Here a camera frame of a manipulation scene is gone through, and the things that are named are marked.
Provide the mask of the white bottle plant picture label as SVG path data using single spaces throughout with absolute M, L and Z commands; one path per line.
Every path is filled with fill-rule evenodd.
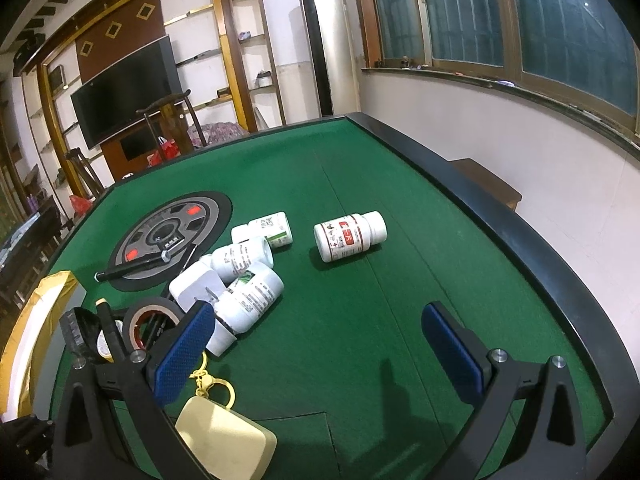
M 280 276 L 270 266 L 251 264 L 214 304 L 215 328 L 206 349 L 214 356 L 222 356 L 274 305 L 283 289 Z

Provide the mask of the black marker pen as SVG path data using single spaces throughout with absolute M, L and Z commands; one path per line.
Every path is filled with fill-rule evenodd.
M 122 278 L 124 275 L 132 272 L 138 272 L 141 270 L 155 268 L 161 264 L 168 263 L 170 261 L 170 255 L 168 250 L 162 252 L 154 252 L 154 254 L 145 255 L 134 260 L 126 261 L 114 266 L 109 266 L 103 271 L 98 271 L 94 274 L 94 279 L 98 283 L 104 283 L 116 278 Z

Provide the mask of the black tape roll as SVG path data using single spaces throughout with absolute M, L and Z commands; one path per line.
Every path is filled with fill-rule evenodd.
M 160 322 L 167 321 L 169 327 L 175 327 L 183 317 L 183 310 L 169 299 L 145 297 L 137 300 L 127 309 L 122 322 L 122 338 L 127 352 L 145 349 L 142 327 L 150 324 L 152 318 L 159 318 Z

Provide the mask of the white power adapter plug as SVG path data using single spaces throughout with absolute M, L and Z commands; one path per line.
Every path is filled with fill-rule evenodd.
M 216 304 L 226 291 L 218 273 L 204 260 L 194 262 L 169 283 L 172 298 L 184 312 L 197 301 Z

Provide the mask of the cream yellow case with keyring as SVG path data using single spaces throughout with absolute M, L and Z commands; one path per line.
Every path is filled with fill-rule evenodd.
M 209 474 L 222 480 L 259 480 L 278 439 L 269 429 L 235 411 L 231 382 L 209 374 L 208 357 L 190 374 L 194 396 L 186 401 L 176 429 Z

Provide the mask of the gold rimmed white tray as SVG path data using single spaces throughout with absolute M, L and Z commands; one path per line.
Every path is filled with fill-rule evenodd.
M 65 342 L 61 316 L 84 301 L 86 290 L 70 271 L 43 278 L 10 333 L 1 356 L 1 420 L 47 419 Z

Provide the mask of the green label white pill bottle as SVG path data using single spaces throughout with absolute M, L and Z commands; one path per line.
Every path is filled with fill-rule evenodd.
M 284 211 L 250 220 L 231 229 L 234 244 L 265 238 L 272 249 L 278 249 L 293 243 L 293 233 Z

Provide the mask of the brown wooden stool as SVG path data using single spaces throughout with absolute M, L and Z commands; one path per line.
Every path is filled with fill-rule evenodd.
M 503 181 L 474 159 L 462 158 L 450 160 L 450 164 L 464 174 L 465 177 L 475 182 L 484 191 L 494 196 L 498 202 L 511 210 L 515 210 L 518 203 L 522 200 L 520 192 L 512 188 L 509 183 Z

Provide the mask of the red label white pill bottle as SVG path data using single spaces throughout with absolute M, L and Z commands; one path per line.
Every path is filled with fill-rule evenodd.
M 324 263 L 367 252 L 386 238 L 386 223 L 378 211 L 348 214 L 314 226 L 314 240 Z

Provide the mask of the red plastic bag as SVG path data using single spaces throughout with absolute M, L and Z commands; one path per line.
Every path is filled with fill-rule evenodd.
M 158 166 L 166 162 L 166 160 L 174 159 L 180 155 L 178 144 L 174 139 L 166 139 L 163 136 L 159 136 L 157 140 L 160 142 L 160 148 L 146 156 L 149 167 Z

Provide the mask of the dark wooden chair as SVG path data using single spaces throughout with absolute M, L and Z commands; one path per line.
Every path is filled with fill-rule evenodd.
M 149 106 L 142 108 L 142 110 L 136 110 L 136 113 L 144 118 L 149 127 L 152 138 L 160 153 L 161 160 L 166 160 L 166 156 L 160 143 L 160 135 L 156 133 L 154 122 L 152 121 L 152 117 L 156 114 L 160 115 L 160 119 L 158 120 L 160 132 L 168 134 L 171 140 L 176 142 L 181 155 L 190 154 L 195 150 L 188 133 L 189 127 L 186 125 L 186 118 L 183 118 L 182 114 L 188 113 L 191 116 L 196 133 L 200 139 L 200 147 L 206 148 L 208 145 L 201 124 L 198 121 L 198 116 L 196 116 L 194 107 L 190 101 L 190 94 L 190 89 L 181 93 L 171 93 L 169 96 L 164 96 Z

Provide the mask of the black flat screen television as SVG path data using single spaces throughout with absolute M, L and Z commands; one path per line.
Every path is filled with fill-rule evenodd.
M 168 36 L 150 42 L 93 76 L 70 98 L 88 148 L 129 127 L 151 103 L 181 93 Z

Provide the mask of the window with green glass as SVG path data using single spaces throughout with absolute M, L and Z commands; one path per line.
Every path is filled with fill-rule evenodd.
M 639 46 L 608 0 L 356 0 L 371 68 L 502 84 L 639 142 Z

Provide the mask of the silver tower air conditioner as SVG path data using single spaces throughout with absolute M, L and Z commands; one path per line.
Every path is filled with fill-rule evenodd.
M 346 0 L 299 0 L 320 115 L 360 110 L 357 63 Z

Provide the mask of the wooden wall shelf unit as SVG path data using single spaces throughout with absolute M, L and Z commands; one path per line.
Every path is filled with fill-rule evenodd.
M 35 174 L 63 210 L 198 130 L 284 113 L 262 0 L 93 0 L 18 52 Z

